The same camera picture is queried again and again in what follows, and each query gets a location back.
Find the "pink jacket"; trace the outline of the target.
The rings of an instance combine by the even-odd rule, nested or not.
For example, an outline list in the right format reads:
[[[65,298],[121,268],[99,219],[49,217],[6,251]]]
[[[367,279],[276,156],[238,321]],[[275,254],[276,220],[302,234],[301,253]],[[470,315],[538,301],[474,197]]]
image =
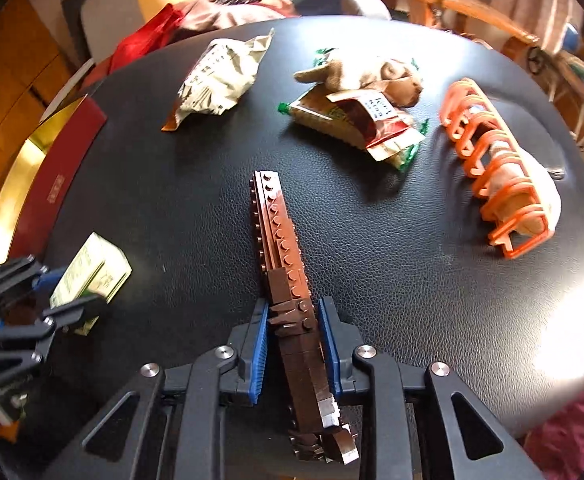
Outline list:
[[[531,430],[524,450],[546,479],[577,479],[584,472],[584,391]]]

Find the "orange plastic rack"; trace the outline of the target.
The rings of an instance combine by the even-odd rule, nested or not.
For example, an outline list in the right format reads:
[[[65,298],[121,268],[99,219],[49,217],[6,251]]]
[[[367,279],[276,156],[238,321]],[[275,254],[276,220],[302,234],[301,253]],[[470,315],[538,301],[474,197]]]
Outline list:
[[[515,259],[549,240],[562,212],[557,187],[474,80],[450,84],[439,120],[473,180],[473,196],[484,201],[480,218],[494,224],[489,244]]]

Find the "red chocolate wrapper packet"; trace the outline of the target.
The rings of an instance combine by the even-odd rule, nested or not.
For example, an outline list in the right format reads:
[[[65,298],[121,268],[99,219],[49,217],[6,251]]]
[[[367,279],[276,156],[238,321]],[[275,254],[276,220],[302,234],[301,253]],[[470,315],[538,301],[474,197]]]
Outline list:
[[[425,139],[411,116],[398,110],[380,91],[333,92],[327,99],[340,108],[361,133],[365,151],[377,162],[386,162]]]

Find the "red bag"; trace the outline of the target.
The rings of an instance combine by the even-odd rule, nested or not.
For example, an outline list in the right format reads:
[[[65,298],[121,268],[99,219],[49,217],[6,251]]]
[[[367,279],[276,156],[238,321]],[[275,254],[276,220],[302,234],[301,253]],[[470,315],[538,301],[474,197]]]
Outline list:
[[[149,53],[167,47],[176,38],[184,18],[183,6],[166,4],[146,24],[117,44],[114,52],[108,58],[91,68],[83,79],[80,89],[87,89],[91,84],[106,78],[115,70],[129,65]]]

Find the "green white carton box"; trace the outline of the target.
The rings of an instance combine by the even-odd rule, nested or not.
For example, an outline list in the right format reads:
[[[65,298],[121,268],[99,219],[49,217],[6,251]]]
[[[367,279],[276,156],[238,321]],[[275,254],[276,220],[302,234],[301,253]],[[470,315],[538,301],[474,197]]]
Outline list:
[[[124,252],[92,232],[53,289],[49,306],[61,307],[87,295],[99,295],[109,304],[130,275]]]

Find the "beige sock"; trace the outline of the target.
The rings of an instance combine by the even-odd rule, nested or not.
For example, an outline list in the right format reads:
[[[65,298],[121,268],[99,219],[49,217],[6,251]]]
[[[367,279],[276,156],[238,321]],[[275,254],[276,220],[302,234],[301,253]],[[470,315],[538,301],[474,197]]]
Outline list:
[[[414,69],[395,58],[328,58],[315,67],[299,70],[294,79],[302,84],[323,84],[331,93],[377,90],[398,107],[417,104],[423,90]]]

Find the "pink cloth on chair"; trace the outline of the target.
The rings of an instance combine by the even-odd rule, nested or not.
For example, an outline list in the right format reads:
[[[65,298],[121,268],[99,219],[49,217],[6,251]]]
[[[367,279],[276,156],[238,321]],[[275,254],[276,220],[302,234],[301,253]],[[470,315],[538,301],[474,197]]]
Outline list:
[[[180,27],[190,32],[299,17],[291,0],[191,0],[176,9],[183,14]]]

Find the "brown brick-built stick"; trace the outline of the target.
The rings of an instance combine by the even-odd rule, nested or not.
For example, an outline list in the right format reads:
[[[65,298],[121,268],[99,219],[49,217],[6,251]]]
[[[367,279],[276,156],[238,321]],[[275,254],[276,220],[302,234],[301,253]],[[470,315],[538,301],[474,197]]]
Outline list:
[[[279,175],[255,171],[251,195],[258,260],[269,292],[268,323],[278,339],[290,390],[295,455],[354,463],[359,452],[329,386],[317,312]]]

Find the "wooden table background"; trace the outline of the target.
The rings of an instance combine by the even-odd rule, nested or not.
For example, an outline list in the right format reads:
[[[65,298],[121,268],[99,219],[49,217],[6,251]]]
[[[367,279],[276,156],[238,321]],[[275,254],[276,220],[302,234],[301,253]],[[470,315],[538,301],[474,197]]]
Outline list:
[[[388,9],[397,10],[401,0],[382,1]],[[479,0],[406,0],[406,2],[411,23],[452,32],[473,41],[474,44],[481,44],[488,50],[492,50],[493,46],[473,32],[468,32],[467,21],[475,20],[497,28],[508,35],[500,52],[511,60],[527,48],[540,46],[538,36],[527,32],[523,26]]]

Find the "silver orange snack bag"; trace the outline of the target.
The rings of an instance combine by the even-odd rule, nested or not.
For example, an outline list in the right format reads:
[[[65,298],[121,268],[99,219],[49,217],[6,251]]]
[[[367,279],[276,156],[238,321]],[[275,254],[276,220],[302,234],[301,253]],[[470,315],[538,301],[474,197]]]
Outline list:
[[[235,107],[254,84],[273,36],[271,28],[267,35],[245,41],[211,40],[180,85],[162,130],[176,131],[192,114],[221,115]]]

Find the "white sock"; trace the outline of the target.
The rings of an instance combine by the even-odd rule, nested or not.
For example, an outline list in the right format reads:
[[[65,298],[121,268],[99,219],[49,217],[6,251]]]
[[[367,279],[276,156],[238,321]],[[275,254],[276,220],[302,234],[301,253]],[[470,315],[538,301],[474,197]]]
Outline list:
[[[540,176],[538,162],[518,146],[497,114],[479,105],[468,112],[463,169],[475,179],[473,193],[486,200],[482,218],[496,226],[490,244],[511,243],[513,234],[536,240],[552,237],[560,216],[552,179]]]

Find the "green cracker packet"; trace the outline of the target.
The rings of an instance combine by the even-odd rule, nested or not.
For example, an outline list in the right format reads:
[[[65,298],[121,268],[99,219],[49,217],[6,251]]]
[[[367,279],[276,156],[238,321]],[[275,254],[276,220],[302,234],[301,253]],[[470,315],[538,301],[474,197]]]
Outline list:
[[[363,143],[361,133],[355,128],[353,123],[350,122],[344,112],[327,99],[327,95],[330,93],[331,92],[328,92],[323,84],[317,84],[295,101],[290,103],[280,103],[278,105],[278,112],[289,116],[293,122],[296,122],[298,125],[313,129],[316,132],[326,134],[332,138],[339,139],[370,155],[365,151],[365,144]],[[414,125],[416,125],[418,130],[425,136],[427,125],[421,124],[421,122],[418,122],[412,116],[411,118],[414,121]],[[404,150],[396,157],[386,160],[386,162],[398,170],[405,169],[406,166],[410,165],[415,154],[418,153],[420,144],[414,146],[414,148]]]
[[[317,67],[328,63],[330,61],[330,55],[333,48],[319,49],[316,50],[315,58],[313,59],[313,67]]]

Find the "red gold gift box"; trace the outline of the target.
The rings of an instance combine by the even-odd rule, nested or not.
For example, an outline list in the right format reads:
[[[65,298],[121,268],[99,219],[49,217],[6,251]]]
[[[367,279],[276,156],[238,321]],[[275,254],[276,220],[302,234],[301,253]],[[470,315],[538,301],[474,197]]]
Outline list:
[[[82,96],[52,114],[17,150],[0,148],[0,263],[42,257],[65,195],[106,113]]]

